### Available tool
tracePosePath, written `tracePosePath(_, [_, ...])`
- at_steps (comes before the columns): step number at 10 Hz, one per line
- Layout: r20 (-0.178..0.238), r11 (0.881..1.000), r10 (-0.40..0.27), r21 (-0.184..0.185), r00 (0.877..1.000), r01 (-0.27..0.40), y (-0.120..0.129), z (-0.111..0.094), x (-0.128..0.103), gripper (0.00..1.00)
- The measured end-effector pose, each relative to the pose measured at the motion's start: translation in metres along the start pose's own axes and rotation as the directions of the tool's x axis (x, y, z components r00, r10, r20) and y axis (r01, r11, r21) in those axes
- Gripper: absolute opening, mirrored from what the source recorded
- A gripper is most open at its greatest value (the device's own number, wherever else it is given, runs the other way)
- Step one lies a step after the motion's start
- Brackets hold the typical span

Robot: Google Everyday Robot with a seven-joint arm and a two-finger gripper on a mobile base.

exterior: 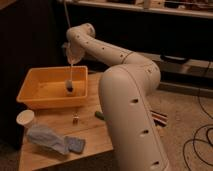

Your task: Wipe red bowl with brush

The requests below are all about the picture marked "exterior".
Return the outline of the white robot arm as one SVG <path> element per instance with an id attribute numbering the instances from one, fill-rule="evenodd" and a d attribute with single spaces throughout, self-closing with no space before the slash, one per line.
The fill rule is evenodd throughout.
<path id="1" fill-rule="evenodd" d="M 147 101 L 160 83 L 157 64 L 97 40 L 89 23 L 69 28 L 66 37 L 69 61 L 77 62 L 89 53 L 108 66 L 98 94 L 120 171 L 171 171 Z"/>

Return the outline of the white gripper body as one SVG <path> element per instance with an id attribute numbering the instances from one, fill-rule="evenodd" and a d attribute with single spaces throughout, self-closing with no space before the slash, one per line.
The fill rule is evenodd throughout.
<path id="1" fill-rule="evenodd" d="M 85 55 L 85 51 L 81 47 L 73 47 L 68 42 L 62 45 L 62 50 L 68 63 L 72 65 L 79 63 Z"/>

